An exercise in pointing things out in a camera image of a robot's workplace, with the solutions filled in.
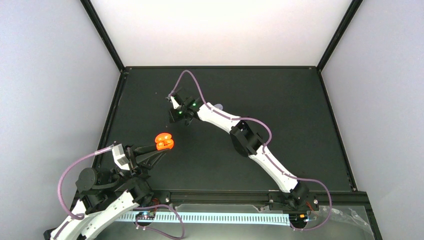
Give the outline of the lavender earbud charging case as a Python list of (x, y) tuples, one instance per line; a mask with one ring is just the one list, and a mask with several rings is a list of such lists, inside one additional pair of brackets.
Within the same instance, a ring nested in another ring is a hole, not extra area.
[(223, 108), (224, 108), (224, 107), (223, 107), (223, 105), (222, 105), (222, 104), (220, 104), (220, 103), (215, 104), (215, 105), (214, 105), (214, 107), (215, 107), (216, 109), (218, 109), (218, 110), (221, 110), (221, 111), (222, 111), (222, 110), (223, 110)]

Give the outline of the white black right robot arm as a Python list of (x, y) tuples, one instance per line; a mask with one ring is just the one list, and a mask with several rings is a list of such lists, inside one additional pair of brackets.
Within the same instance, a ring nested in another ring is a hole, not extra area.
[(183, 97), (174, 92), (171, 102), (170, 122), (181, 120), (189, 125), (193, 119), (210, 123), (229, 134), (234, 149), (241, 156), (256, 162), (277, 184), (284, 197), (282, 204), (292, 211), (299, 211), (305, 204), (309, 188), (291, 174), (271, 153), (264, 139), (250, 122), (253, 119), (229, 114), (200, 98)]

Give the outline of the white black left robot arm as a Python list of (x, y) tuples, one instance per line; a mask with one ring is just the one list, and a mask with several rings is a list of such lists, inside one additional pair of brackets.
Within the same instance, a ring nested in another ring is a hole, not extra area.
[(94, 155), (110, 152), (109, 168), (84, 168), (76, 182), (76, 201), (56, 228), (48, 229), (46, 240), (94, 240), (107, 226), (138, 207), (159, 203), (148, 184), (149, 171), (170, 151), (155, 144), (132, 148), (114, 143)]

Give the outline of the orange round case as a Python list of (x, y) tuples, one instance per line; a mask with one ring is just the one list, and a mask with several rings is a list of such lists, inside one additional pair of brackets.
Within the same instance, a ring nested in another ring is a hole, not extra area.
[(158, 142), (166, 142), (167, 143), (167, 147), (166, 148), (164, 148), (164, 149), (157, 149), (158, 151), (166, 150), (166, 149), (172, 149), (174, 147), (174, 145), (175, 145), (175, 142), (172, 139), (172, 135), (170, 133), (167, 133), (167, 132), (163, 132), (163, 133), (158, 134), (155, 137), (155, 140), (154, 141), (155, 141), (156, 146), (157, 146), (157, 143)]

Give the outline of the orange earbud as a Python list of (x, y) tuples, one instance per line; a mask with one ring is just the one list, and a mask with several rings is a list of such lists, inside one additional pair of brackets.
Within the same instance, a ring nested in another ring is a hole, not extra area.
[(158, 150), (161, 150), (161, 149), (165, 149), (166, 147), (167, 147), (167, 143), (166, 142), (164, 142), (164, 141), (160, 141), (160, 142), (158, 142), (157, 144), (156, 144), (156, 148), (158, 149)]

